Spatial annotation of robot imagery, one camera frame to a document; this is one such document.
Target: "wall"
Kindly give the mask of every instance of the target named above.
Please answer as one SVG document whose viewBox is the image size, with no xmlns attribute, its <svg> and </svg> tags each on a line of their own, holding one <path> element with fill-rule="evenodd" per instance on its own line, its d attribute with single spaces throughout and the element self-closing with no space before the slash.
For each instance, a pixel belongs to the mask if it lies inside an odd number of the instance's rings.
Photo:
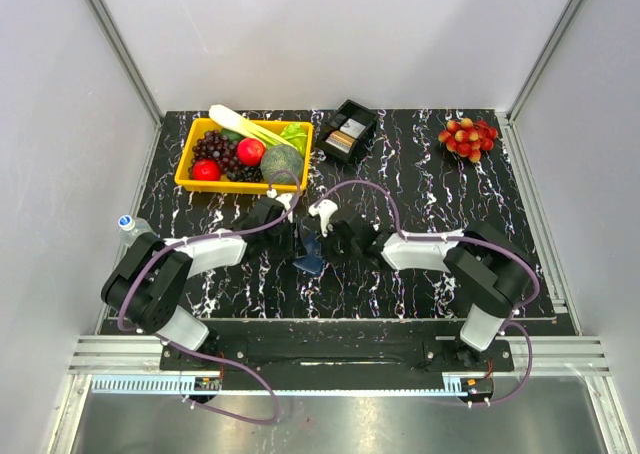
<svg viewBox="0 0 640 454">
<path fill-rule="evenodd" d="M 567 0 L 106 0 L 163 110 L 507 109 Z"/>
<path fill-rule="evenodd" d="M 637 0 L 588 0 L 517 119 L 587 334 L 640 436 Z"/>
<path fill-rule="evenodd" d="M 0 450 L 34 453 L 153 126 L 84 0 L 1 0 L 0 19 Z"/>
</svg>

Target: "bunch of grapes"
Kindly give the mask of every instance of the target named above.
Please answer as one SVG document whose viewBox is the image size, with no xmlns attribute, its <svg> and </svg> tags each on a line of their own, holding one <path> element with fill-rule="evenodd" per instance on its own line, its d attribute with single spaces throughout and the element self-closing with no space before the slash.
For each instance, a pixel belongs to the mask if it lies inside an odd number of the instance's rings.
<svg viewBox="0 0 640 454">
<path fill-rule="evenodd" d="M 238 141 L 232 141 L 227 136 L 221 136 L 217 130 L 207 131 L 202 139 L 198 139 L 193 147 L 193 159 L 189 168 L 192 175 L 193 165 L 203 159 L 215 161 L 220 170 L 230 181 L 259 182 L 262 173 L 259 167 L 248 167 L 238 160 Z"/>
</svg>

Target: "gray floor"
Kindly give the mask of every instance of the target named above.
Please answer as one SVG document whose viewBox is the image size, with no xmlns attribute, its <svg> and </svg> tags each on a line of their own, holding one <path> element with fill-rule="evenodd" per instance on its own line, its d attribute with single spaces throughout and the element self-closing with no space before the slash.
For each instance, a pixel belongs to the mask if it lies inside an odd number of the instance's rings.
<svg viewBox="0 0 640 454">
<path fill-rule="evenodd" d="M 513 386 L 499 379 L 499 387 Z M 586 387 L 533 379 L 512 402 L 468 411 L 446 399 L 283 398 L 276 427 L 189 410 L 164 396 L 90 395 L 75 453 L 603 453 Z M 268 417 L 265 397 L 216 406 Z"/>
</svg>

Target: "floor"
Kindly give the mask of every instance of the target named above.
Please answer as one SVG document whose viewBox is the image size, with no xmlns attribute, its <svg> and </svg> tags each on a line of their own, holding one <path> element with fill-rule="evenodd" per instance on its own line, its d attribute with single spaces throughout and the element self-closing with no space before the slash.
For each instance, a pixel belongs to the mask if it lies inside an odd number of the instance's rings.
<svg viewBox="0 0 640 454">
<path fill-rule="evenodd" d="M 254 119 L 311 121 L 316 128 L 329 111 L 250 111 Z M 164 237 L 200 234 L 230 223 L 252 205 L 253 196 L 189 193 L 173 176 L 194 119 L 206 112 L 168 112 L 146 182 L 139 215 Z M 308 205 L 341 180 L 365 178 L 388 189 L 406 230 L 442 231 L 483 219 L 528 252 L 542 280 L 542 292 L 528 306 L 528 318 L 553 317 L 553 307 L 527 224 L 506 149 L 500 140 L 478 165 L 454 159 L 437 141 L 451 117 L 485 119 L 499 127 L 490 110 L 380 110 L 376 140 L 353 166 L 312 154 Z M 359 187 L 335 196 L 376 224 L 390 224 L 381 196 Z M 190 279 L 183 306 L 201 318 L 433 319 L 465 317 L 469 304 L 456 299 L 450 275 L 401 271 L 380 273 L 348 262 L 328 266 L 319 277 L 267 256 L 242 266 Z"/>
<path fill-rule="evenodd" d="M 499 390 L 515 380 L 501 378 Z M 282 401 L 276 427 L 191 411 L 179 398 L 90 395 L 77 454 L 605 452 L 586 387 L 535 378 L 513 401 L 469 411 L 453 399 L 314 398 Z M 266 397 L 219 396 L 217 407 L 269 417 Z"/>
</svg>

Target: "clear bottle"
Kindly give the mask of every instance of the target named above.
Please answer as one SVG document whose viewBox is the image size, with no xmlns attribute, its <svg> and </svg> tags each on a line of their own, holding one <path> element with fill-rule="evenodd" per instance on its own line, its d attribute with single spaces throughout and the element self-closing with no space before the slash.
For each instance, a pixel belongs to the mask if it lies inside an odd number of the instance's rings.
<svg viewBox="0 0 640 454">
<path fill-rule="evenodd" d="M 122 216 L 118 219 L 118 226 L 120 227 L 120 240 L 127 247 L 131 247 L 141 234 L 153 232 L 153 229 L 151 229 L 147 221 L 129 215 Z"/>
</svg>

